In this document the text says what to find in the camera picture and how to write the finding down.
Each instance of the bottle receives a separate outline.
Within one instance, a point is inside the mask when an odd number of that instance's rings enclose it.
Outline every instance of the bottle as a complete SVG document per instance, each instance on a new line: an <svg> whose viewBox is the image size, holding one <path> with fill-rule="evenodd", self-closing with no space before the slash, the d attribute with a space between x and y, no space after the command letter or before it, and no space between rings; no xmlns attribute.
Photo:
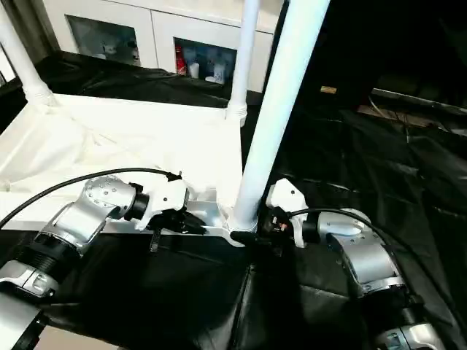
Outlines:
<svg viewBox="0 0 467 350"><path fill-rule="evenodd" d="M185 63L185 60L183 59L183 54L182 54L182 47L181 46L176 46L175 47L175 59L177 62L177 73L178 75L187 75L187 65Z"/></svg>
<svg viewBox="0 0 467 350"><path fill-rule="evenodd" d="M189 68L193 62L196 62L196 48L190 46L184 46L183 49L183 59L187 67Z"/></svg>
<svg viewBox="0 0 467 350"><path fill-rule="evenodd" d="M199 78L199 63L193 62L188 66L188 71L190 72L190 76L192 78L198 79Z"/></svg>
<svg viewBox="0 0 467 350"><path fill-rule="evenodd" d="M225 62L214 65L214 79L217 84L225 84Z"/></svg>

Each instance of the black tablecloth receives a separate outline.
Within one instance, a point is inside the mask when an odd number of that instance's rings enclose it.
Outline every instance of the black tablecloth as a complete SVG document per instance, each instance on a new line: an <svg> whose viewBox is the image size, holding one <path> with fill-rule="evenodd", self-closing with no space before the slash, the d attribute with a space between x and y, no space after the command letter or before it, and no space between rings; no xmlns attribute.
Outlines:
<svg viewBox="0 0 467 350"><path fill-rule="evenodd" d="M229 87L71 54L39 64L56 93L224 107ZM0 89L0 128L24 106ZM259 106L242 129L246 159ZM284 176L310 206L353 207L397 232L467 315L467 139L349 111L296 106L271 182ZM0 256L34 233L3 230ZM51 306L58 327L130 349L366 349L339 257L323 246L237 249L220 238L101 235ZM396 254L448 349L467 349L414 260Z"/></svg>

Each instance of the glass cabinet door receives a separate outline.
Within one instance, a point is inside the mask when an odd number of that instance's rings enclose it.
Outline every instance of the glass cabinet door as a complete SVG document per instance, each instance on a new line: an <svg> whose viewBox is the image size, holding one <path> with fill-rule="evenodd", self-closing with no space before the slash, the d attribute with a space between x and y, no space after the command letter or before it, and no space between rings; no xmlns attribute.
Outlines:
<svg viewBox="0 0 467 350"><path fill-rule="evenodd" d="M151 11L104 0L44 0L60 48L158 68Z"/></svg>
<svg viewBox="0 0 467 350"><path fill-rule="evenodd" d="M134 28L66 15L78 53L141 66Z"/></svg>
<svg viewBox="0 0 467 350"><path fill-rule="evenodd" d="M234 75L236 50L174 38L177 73L196 79L230 83Z"/></svg>
<svg viewBox="0 0 467 350"><path fill-rule="evenodd" d="M153 11L159 68L219 84L232 80L240 28ZM248 89L261 92L272 35L257 31Z"/></svg>

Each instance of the white pole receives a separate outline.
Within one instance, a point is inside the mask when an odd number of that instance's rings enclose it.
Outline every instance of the white pole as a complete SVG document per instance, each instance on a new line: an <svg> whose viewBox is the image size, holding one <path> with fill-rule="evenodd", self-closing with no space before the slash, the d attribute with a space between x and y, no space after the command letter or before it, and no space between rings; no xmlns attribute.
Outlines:
<svg viewBox="0 0 467 350"><path fill-rule="evenodd" d="M26 94L28 101L36 104L55 104L53 94L37 74L37 71L1 2L0 43L5 49L5 53L10 59L12 65L15 67L16 73L19 75L20 80L23 83L24 93Z"/></svg>
<svg viewBox="0 0 467 350"><path fill-rule="evenodd" d="M228 102L226 118L240 120L247 118L247 90L250 77L251 58L255 46L256 23L260 10L260 0L245 0L243 5L240 45L236 52L235 72L233 73L232 96Z"/></svg>
<svg viewBox="0 0 467 350"><path fill-rule="evenodd" d="M258 205L304 78L330 0L292 0L277 47L239 196L228 218L231 231L254 231Z"/></svg>

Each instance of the black cable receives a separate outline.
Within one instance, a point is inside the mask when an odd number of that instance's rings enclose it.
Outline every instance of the black cable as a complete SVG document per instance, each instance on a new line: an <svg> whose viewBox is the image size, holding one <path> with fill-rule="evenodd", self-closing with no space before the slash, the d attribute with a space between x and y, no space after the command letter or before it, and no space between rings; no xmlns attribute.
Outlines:
<svg viewBox="0 0 467 350"><path fill-rule="evenodd" d="M298 211L292 211L288 213L289 217L294 217L295 215L301 215L301 214L310 214L310 213L321 213L323 211L327 211L330 213L336 213L336 214L342 214L347 217L351 217L353 219L356 219L360 222L362 222L364 225L368 226L371 228L374 232L378 233L381 237L381 239L384 241L384 243L388 246L390 246L387 241L385 240L384 236L391 237L394 241L396 241L398 244L400 244L415 260L415 262L419 265L419 267L422 269L423 273L426 275L428 280L430 280L430 283L433 285L434 289L438 293L439 297L443 300L443 302L446 304L447 308L451 312L452 316L454 317L455 321L458 323L458 326L460 328L460 331L462 332L462 335L465 340L467 340L467 327L465 322L463 321L462 316L458 313L456 308L454 307L453 302L451 301L451 298L449 295L441 288L439 283L435 280L433 275L431 274L430 270L427 268L425 263L420 259L418 254L406 243L401 237L397 236L395 233L392 233L391 231L387 229L382 229L380 226L372 224L368 220L362 218L361 216L352 213L350 211L342 210L342 209L335 209L335 208L308 208L308 209L302 209Z"/></svg>
<svg viewBox="0 0 467 350"><path fill-rule="evenodd" d="M20 211L24 210L24 208L27 208L30 206L32 203L35 201L39 200L42 197L45 197L46 195L61 189L62 187L68 186L70 184L75 184L77 182L81 182L84 180L89 180L93 179L98 176L104 176L104 175L110 175L110 174L117 174L117 173L153 173L153 174L160 174L160 175L165 175L171 179L181 179L180 175L175 175L172 173L169 173L168 171L163 171L163 170L158 170L158 169L151 169L151 168L119 168L119 169L111 169L111 170L106 170L106 171L99 171L97 173L92 173L88 175L83 175L79 177L75 177L74 179L70 179L64 182L61 182L60 184L56 184L55 186L49 187L46 190L36 194L34 197L29 198L26 202L21 204L19 207L17 207L15 210L13 210L11 213L9 213L6 217L4 217L2 220L0 220L0 230Z"/></svg>
<svg viewBox="0 0 467 350"><path fill-rule="evenodd" d="M7 80L5 79L5 76L3 73L0 71L0 86L3 86L7 83Z"/></svg>

